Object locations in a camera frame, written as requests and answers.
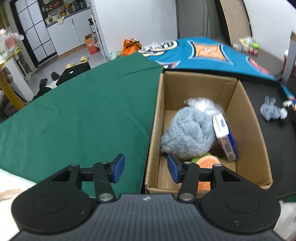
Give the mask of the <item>burger plush toy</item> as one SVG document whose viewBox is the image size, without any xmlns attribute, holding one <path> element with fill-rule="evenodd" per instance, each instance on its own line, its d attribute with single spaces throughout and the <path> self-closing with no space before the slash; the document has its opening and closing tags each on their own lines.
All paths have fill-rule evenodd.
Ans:
<svg viewBox="0 0 296 241">
<path fill-rule="evenodd" d="M 213 165 L 220 164 L 219 159 L 216 156 L 206 154 L 202 157 L 195 157 L 191 160 L 192 163 L 195 163 L 200 166 L 200 168 L 211 169 Z M 210 182 L 199 182 L 198 191 L 210 191 Z"/>
</svg>

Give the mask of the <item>fluffy grey plush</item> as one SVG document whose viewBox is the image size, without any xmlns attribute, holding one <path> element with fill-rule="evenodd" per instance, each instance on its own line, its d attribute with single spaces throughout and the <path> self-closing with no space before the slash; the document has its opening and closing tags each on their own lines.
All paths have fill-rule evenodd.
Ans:
<svg viewBox="0 0 296 241">
<path fill-rule="evenodd" d="M 212 117 L 192 107 L 177 111 L 161 137 L 161 151 L 189 160 L 208 152 L 216 140 Z"/>
</svg>

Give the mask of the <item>tissue pack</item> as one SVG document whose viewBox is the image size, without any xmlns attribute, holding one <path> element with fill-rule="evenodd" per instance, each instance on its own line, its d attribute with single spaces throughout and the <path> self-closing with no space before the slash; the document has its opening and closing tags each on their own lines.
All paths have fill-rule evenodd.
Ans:
<svg viewBox="0 0 296 241">
<path fill-rule="evenodd" d="M 229 128 L 227 121 L 222 113 L 213 116 L 213 127 L 216 138 L 229 162 L 233 162 L 238 158 L 236 142 Z"/>
</svg>

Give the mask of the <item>brown cardboard box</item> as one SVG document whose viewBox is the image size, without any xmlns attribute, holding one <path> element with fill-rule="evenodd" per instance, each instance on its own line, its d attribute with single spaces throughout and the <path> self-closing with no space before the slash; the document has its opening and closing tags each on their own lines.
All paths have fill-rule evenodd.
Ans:
<svg viewBox="0 0 296 241">
<path fill-rule="evenodd" d="M 236 144 L 229 161 L 214 132 L 213 117 L 190 107 L 187 99 L 204 98 L 220 108 Z M 167 71 L 159 77 L 154 124 L 147 160 L 147 193 L 177 194 L 167 155 L 180 161 L 211 153 L 220 163 L 262 189 L 273 183 L 263 134 L 251 101 L 240 80 L 231 77 Z"/>
</svg>

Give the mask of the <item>white bagged plush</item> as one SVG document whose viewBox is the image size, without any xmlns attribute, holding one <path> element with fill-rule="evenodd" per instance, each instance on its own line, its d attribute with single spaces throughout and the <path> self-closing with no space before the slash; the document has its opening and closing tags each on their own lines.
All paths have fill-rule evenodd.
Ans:
<svg viewBox="0 0 296 241">
<path fill-rule="evenodd" d="M 208 116 L 216 116 L 217 114 L 224 114 L 224 109 L 219 105 L 207 98 L 188 98 L 184 101 L 187 106 L 193 107 Z"/>
</svg>

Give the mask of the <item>green cloth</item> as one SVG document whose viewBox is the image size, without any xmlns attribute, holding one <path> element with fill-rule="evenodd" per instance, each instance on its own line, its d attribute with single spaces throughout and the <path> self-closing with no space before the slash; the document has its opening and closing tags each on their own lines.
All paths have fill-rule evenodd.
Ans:
<svg viewBox="0 0 296 241">
<path fill-rule="evenodd" d="M 163 68 L 139 53 L 99 65 L 1 124 L 1 190 L 125 155 L 116 195 L 140 193 Z"/>
</svg>

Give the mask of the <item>black stool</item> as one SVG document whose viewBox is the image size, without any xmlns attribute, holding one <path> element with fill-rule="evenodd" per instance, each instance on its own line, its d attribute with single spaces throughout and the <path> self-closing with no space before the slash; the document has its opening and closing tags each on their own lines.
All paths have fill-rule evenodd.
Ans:
<svg viewBox="0 0 296 241">
<path fill-rule="evenodd" d="M 59 86 L 63 84 L 64 82 L 71 80 L 72 78 L 85 73 L 86 71 L 90 70 L 91 67 L 88 62 L 81 63 L 78 65 L 75 65 L 73 67 L 67 68 L 64 70 L 60 78 L 57 80 L 56 85 Z"/>
</svg>

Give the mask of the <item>yellow slipper left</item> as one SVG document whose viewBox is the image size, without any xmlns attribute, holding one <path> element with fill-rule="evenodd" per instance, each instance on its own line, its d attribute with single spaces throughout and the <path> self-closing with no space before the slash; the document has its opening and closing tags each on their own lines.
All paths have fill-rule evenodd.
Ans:
<svg viewBox="0 0 296 241">
<path fill-rule="evenodd" d="M 73 67 L 73 66 L 75 66 L 75 63 L 67 64 L 67 65 L 66 65 L 66 69 L 71 68 L 71 67 Z"/>
</svg>

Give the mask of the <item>yellow slipper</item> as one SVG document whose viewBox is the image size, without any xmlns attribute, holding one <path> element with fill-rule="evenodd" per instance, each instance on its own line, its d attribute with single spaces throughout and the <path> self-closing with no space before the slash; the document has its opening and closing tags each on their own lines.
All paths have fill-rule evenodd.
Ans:
<svg viewBox="0 0 296 241">
<path fill-rule="evenodd" d="M 88 56 L 82 56 L 82 57 L 80 58 L 80 64 L 85 63 L 85 62 L 88 62 L 88 59 L 89 59 Z"/>
<path fill-rule="evenodd" d="M 71 67 L 73 67 L 73 66 L 75 66 L 75 63 L 67 64 L 67 65 L 66 65 L 66 69 L 71 68 Z"/>
</svg>

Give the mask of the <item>yellow slipper right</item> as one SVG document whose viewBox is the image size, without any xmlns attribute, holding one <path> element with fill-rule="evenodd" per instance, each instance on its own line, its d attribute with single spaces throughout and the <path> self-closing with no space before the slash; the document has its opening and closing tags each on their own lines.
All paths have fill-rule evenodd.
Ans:
<svg viewBox="0 0 296 241">
<path fill-rule="evenodd" d="M 88 62 L 88 59 L 89 59 L 88 56 L 82 56 L 82 57 L 80 58 L 80 64 L 85 63 L 85 62 Z"/>
</svg>

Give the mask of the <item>black white plush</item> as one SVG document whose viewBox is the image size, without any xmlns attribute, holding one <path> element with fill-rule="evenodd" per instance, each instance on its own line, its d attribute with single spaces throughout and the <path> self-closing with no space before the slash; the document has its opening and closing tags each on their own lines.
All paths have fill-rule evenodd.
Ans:
<svg viewBox="0 0 296 241">
<path fill-rule="evenodd" d="M 285 126 L 290 123 L 295 128 L 295 114 L 295 103 L 291 100 L 284 101 L 280 108 L 279 125 Z"/>
</svg>

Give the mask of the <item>orange cardboard box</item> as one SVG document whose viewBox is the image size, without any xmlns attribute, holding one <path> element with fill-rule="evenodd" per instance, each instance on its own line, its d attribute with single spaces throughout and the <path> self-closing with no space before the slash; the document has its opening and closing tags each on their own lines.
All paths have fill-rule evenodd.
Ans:
<svg viewBox="0 0 296 241">
<path fill-rule="evenodd" d="M 99 52 L 99 48 L 95 46 L 95 42 L 91 34 L 85 36 L 84 40 L 90 55 L 96 54 Z"/>
</svg>

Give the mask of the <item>grey desk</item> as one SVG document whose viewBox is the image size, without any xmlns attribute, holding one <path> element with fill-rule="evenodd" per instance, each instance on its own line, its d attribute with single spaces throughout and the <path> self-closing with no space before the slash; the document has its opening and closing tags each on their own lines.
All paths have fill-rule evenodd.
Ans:
<svg viewBox="0 0 296 241">
<path fill-rule="evenodd" d="M 290 46 L 288 49 L 288 55 L 285 59 L 285 67 L 283 69 L 281 82 L 287 86 L 289 78 L 292 73 L 292 69 L 295 66 L 295 32 L 292 31 L 290 35 Z"/>
</svg>

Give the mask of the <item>green cup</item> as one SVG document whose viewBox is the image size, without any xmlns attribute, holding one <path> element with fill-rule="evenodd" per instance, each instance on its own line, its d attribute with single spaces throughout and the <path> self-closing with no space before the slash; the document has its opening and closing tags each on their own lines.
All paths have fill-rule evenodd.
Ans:
<svg viewBox="0 0 296 241">
<path fill-rule="evenodd" d="M 253 43 L 251 44 L 251 47 L 252 47 L 253 49 L 259 49 L 259 48 L 260 48 L 260 45 L 259 45 L 258 43 L 256 43 L 256 42 L 253 42 Z"/>
</svg>

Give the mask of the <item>large framed board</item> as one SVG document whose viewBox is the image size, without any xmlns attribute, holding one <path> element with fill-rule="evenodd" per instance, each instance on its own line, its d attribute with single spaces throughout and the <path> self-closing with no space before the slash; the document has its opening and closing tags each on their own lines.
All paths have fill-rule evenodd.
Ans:
<svg viewBox="0 0 296 241">
<path fill-rule="evenodd" d="M 215 1 L 222 33 L 228 45 L 240 38 L 251 37 L 252 29 L 244 1 L 220 0 Z"/>
</svg>

